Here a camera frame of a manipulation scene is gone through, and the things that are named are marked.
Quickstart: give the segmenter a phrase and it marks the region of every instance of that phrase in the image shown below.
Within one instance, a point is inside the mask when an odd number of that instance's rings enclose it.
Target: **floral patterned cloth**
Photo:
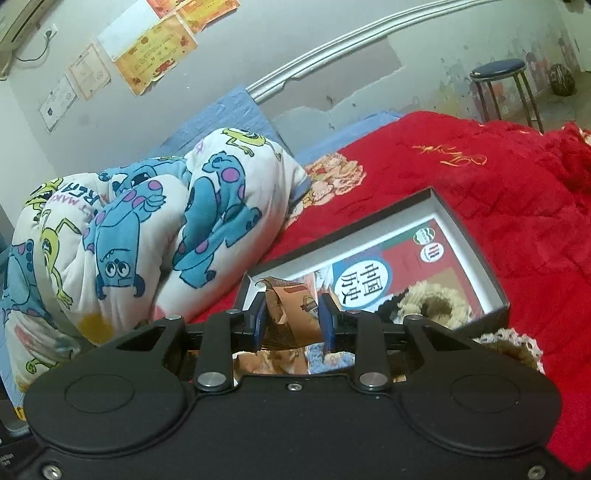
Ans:
[[[591,131],[579,128],[579,132],[585,143],[591,147]]]
[[[304,209],[314,205],[324,205],[337,195],[349,193],[361,185],[366,173],[363,166],[356,160],[349,160],[340,153],[331,153],[320,157],[305,167],[312,178],[310,190],[302,200],[293,207],[285,221],[284,229],[292,225]]]

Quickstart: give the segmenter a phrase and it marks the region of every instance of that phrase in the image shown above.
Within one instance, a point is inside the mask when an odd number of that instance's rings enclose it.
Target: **gold embroidery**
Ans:
[[[444,165],[448,165],[450,167],[465,167],[473,163],[474,165],[485,165],[487,162],[487,158],[484,155],[464,155],[462,152],[458,151],[455,147],[448,147],[446,145],[437,145],[434,146],[426,146],[426,145],[416,145],[413,147],[415,150],[420,150],[421,153],[440,153],[442,155],[448,155],[451,159],[448,160],[441,160],[440,163]]]

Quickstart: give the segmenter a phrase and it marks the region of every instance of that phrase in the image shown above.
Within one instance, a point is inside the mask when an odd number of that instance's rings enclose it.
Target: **red blanket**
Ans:
[[[541,136],[506,122],[417,112],[341,153],[363,165],[363,183],[305,209],[264,260],[434,186],[496,272],[511,326],[544,351],[564,403],[550,450],[584,467],[591,461],[591,147],[578,127]],[[200,320],[229,308],[235,294]]]

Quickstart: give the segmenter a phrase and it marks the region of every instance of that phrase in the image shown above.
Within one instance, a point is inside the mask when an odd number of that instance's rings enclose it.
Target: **white blanket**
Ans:
[[[15,228],[0,309],[18,388],[144,320],[194,318],[260,259],[309,184],[278,144],[223,129],[186,158],[39,187]]]

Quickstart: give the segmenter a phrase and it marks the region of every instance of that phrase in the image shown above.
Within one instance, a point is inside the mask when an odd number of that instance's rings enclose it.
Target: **blue pillow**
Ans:
[[[290,153],[277,130],[271,125],[260,107],[244,87],[227,93],[188,120],[162,145],[153,149],[148,157],[176,155],[184,157],[197,142],[219,128],[240,128],[256,132],[273,140]]]
[[[355,122],[348,127],[335,132],[319,144],[310,147],[308,150],[304,150],[295,156],[296,161],[302,165],[309,165],[318,160],[323,155],[336,152],[341,148],[345,148],[347,145],[369,135],[371,132],[376,131],[378,128],[384,125],[391,124],[396,120],[400,120],[402,114],[395,112],[378,112],[370,115],[359,122]]]

